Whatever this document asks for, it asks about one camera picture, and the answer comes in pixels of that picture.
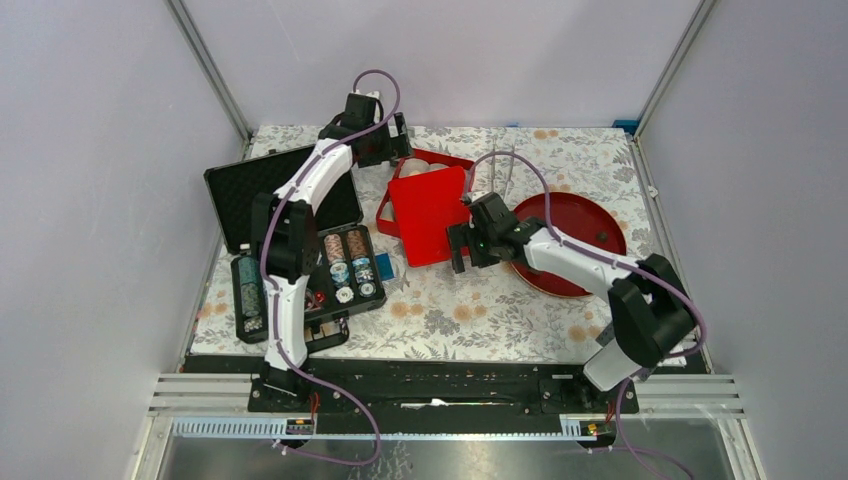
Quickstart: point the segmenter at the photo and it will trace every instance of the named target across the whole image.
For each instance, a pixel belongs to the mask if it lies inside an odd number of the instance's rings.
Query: red lid
[[[465,170],[450,167],[389,182],[395,221],[410,267],[450,260],[447,228],[468,222],[462,204]]]

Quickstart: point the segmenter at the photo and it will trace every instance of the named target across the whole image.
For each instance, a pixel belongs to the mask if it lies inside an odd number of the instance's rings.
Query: black base
[[[607,409],[606,403],[585,408],[576,390],[568,388],[568,379],[555,380],[556,401],[562,408],[552,409],[553,397],[543,398],[552,388],[553,376],[577,375],[579,365],[310,359],[305,367],[368,405],[384,433],[559,433],[559,413],[605,414]],[[268,383],[292,386],[292,375],[286,373]],[[318,433],[371,433],[370,424],[353,402],[343,396],[334,398],[332,390],[309,382],[290,387],[304,388],[291,392],[269,387],[263,377],[253,381],[248,411],[309,411],[308,395],[317,392],[321,399]],[[433,399],[463,405],[402,407],[429,404]],[[635,395],[624,400],[623,413],[638,410]]]
[[[333,359],[310,359],[311,363],[323,361],[354,361]],[[250,355],[186,355],[181,373],[249,373],[258,374],[262,367],[264,358],[262,356]],[[654,370],[653,375],[702,375],[710,373],[704,358],[700,354],[686,357],[684,367],[659,367]]]

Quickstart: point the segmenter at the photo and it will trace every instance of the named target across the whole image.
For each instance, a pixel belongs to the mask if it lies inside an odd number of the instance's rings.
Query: case lid
[[[389,182],[395,219],[410,267],[451,259],[447,228],[466,223],[471,214],[462,203],[465,170],[450,167]]]
[[[309,158],[315,145],[206,170],[209,188],[227,251],[237,254],[250,244],[250,211],[258,193],[274,193],[291,179]],[[318,231],[324,232],[362,221],[362,207],[350,172],[333,185],[315,215]]]

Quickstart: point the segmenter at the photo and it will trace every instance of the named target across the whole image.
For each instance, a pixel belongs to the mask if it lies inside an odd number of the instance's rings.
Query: metal floor
[[[733,478],[719,431],[709,420],[626,421],[631,441],[676,457],[696,478]],[[387,441],[379,461],[366,467],[282,457],[270,440],[172,438],[161,479],[653,479],[628,452],[585,453],[575,442]],[[365,441],[317,441],[303,447],[348,459],[371,455]],[[665,462],[670,478],[686,478]]]

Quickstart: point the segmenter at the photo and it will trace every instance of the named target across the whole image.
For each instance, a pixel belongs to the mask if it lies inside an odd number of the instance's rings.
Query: table
[[[641,448],[671,455],[695,478],[732,479],[725,443],[709,419],[625,420],[628,437]],[[511,479],[569,478],[654,480],[629,452],[589,455],[574,442],[450,439],[384,440],[383,453],[371,465],[345,467],[289,455],[280,458],[270,440],[174,436],[168,445],[162,479]],[[314,453],[367,458],[372,443],[312,440],[302,447]],[[664,475],[686,478],[666,462],[652,462]]]
[[[250,158],[315,142],[320,127],[263,126]],[[543,173],[551,191],[571,192],[604,207],[621,226],[628,255],[655,251],[644,195],[627,139],[612,128],[424,128],[411,129],[413,147],[476,159],[515,148]],[[514,208],[542,191],[538,179],[516,162],[498,161],[494,187]],[[384,283],[386,305],[351,317],[350,339],[314,354],[333,358],[438,359],[485,362],[584,363],[599,345],[594,338],[610,322],[596,297],[560,299],[542,293],[507,264],[470,268],[455,275],[450,262],[410,268],[399,239],[381,234],[376,212],[392,175],[388,164],[354,168],[353,177],[376,253],[387,252],[396,278]],[[489,190],[491,171],[477,169],[474,190]],[[235,336],[233,257],[221,249],[189,348],[190,355],[263,355],[266,344]]]

